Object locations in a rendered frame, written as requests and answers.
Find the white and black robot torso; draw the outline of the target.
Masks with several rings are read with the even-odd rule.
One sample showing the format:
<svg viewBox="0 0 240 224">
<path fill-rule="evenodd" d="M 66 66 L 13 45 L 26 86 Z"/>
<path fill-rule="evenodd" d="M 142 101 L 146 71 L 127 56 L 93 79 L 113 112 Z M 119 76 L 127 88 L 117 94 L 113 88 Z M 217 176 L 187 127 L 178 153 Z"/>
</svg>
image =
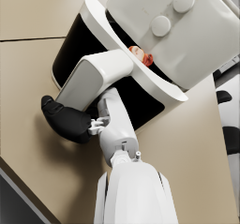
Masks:
<svg viewBox="0 0 240 224">
<path fill-rule="evenodd" d="M 214 73 L 217 102 L 237 208 L 240 208 L 240 54 Z"/>
</svg>

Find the red-brown drumstick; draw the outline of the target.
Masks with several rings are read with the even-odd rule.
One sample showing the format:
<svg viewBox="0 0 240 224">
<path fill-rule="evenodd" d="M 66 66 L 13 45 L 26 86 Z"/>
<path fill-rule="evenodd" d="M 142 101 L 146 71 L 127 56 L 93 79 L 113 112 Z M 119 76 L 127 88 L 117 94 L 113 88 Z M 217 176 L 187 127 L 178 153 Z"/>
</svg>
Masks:
<svg viewBox="0 0 240 224">
<path fill-rule="evenodd" d="M 130 46 L 128 48 L 145 66 L 150 67 L 153 64 L 153 56 L 145 53 L 138 46 Z"/>
</svg>

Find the white air fryer drawer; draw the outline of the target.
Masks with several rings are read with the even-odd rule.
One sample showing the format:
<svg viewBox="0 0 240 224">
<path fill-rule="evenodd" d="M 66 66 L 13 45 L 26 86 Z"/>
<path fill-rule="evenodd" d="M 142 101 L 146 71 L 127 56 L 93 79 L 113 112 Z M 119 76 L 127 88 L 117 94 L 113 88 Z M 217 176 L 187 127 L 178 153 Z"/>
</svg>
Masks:
<svg viewBox="0 0 240 224">
<path fill-rule="evenodd" d="M 116 87 L 136 129 L 188 99 L 128 50 L 98 0 L 83 1 L 54 60 L 52 78 L 60 89 L 56 100 L 80 111 Z"/>
</svg>

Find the pale air fryer body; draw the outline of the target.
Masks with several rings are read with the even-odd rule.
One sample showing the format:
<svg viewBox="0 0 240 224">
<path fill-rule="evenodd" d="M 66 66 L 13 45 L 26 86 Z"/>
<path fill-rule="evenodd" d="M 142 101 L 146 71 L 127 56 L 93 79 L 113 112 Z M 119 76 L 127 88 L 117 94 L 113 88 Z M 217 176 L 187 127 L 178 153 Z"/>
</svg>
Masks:
<svg viewBox="0 0 240 224">
<path fill-rule="evenodd" d="M 239 9 L 231 0 L 108 0 L 107 9 L 184 89 L 240 53 Z"/>
</svg>

